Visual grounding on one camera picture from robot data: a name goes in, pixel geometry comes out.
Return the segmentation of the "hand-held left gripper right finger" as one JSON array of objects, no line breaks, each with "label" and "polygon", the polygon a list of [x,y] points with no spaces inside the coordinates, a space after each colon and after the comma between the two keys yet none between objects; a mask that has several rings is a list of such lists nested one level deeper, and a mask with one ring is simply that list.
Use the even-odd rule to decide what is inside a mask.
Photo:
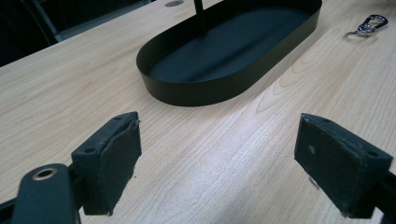
[{"label": "hand-held left gripper right finger", "polygon": [[393,157],[337,123],[303,113],[294,159],[343,216],[393,217]]}]

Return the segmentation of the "silver carabiner keychain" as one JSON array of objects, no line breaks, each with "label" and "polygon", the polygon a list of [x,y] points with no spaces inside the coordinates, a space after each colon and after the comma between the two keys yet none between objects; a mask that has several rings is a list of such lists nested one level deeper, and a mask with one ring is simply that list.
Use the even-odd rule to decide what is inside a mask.
[{"label": "silver carabiner keychain", "polygon": [[363,23],[361,23],[355,31],[345,33],[345,37],[350,35],[357,35],[362,37],[368,37],[381,30],[389,23],[388,19],[381,15],[370,15]]}]

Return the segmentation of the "black oval metal tray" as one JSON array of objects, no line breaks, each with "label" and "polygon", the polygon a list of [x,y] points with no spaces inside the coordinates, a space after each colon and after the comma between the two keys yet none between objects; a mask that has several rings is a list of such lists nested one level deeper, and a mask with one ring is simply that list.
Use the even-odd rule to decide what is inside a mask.
[{"label": "black oval metal tray", "polygon": [[136,65],[169,105],[212,105],[249,89],[310,36],[322,0],[222,0],[153,37]]}]

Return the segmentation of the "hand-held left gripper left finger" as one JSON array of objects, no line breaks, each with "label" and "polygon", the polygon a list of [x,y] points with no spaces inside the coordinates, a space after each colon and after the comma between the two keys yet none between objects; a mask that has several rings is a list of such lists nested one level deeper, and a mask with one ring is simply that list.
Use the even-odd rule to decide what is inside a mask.
[{"label": "hand-held left gripper left finger", "polygon": [[142,154],[137,112],[110,119],[72,152],[72,166],[86,183],[86,215],[112,215]]}]

